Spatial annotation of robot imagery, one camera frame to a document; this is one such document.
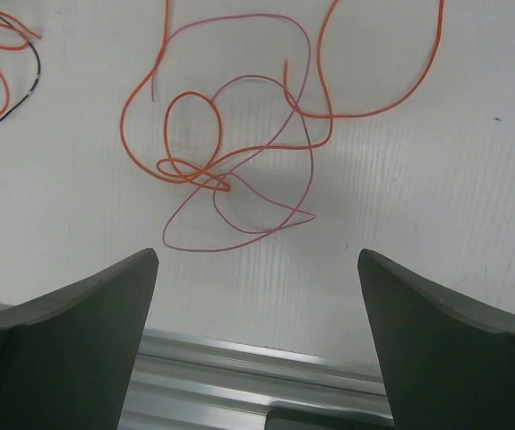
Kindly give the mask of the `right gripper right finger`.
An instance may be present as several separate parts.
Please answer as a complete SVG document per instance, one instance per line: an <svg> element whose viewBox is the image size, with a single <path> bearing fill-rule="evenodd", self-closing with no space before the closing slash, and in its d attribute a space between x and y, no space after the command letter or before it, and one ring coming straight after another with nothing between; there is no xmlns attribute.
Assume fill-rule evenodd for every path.
<svg viewBox="0 0 515 430"><path fill-rule="evenodd" d="M398 429L515 429L515 314L364 249L357 268Z"/></svg>

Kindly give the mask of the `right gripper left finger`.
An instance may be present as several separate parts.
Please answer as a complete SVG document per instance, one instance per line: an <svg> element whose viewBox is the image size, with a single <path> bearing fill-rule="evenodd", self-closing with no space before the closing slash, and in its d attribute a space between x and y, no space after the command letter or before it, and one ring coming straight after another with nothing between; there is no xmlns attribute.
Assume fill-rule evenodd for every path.
<svg viewBox="0 0 515 430"><path fill-rule="evenodd" d="M159 258L147 248L0 311L0 429L115 429Z"/></svg>

